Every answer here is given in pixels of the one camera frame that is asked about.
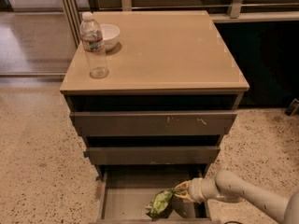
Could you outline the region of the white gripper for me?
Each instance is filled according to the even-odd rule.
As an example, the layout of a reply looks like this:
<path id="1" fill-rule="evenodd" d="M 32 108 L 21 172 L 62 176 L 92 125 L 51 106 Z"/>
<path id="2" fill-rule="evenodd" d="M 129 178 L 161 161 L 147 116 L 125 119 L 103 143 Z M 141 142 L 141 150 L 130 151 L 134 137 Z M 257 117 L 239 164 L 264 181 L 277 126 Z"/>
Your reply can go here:
<path id="1" fill-rule="evenodd" d="M 175 196 L 192 203 L 202 203 L 206 201 L 206 197 L 203 193 L 203 184 L 204 178 L 194 178 L 191 181 L 183 181 L 182 183 L 176 186 L 176 190 L 178 192 L 188 190 L 187 194 L 178 194 L 176 193 Z"/>

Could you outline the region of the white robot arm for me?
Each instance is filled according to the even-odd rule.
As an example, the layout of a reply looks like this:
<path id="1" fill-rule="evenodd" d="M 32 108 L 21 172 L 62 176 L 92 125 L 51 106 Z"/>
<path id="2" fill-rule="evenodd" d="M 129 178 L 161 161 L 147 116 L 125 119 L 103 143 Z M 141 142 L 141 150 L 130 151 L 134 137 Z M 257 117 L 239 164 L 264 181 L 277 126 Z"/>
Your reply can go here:
<path id="1" fill-rule="evenodd" d="M 194 178 L 177 185 L 177 197 L 193 203 L 216 200 L 238 203 L 246 200 L 278 224 L 299 224 L 299 191 L 290 198 L 255 186 L 238 175 L 220 170 L 211 178 Z"/>

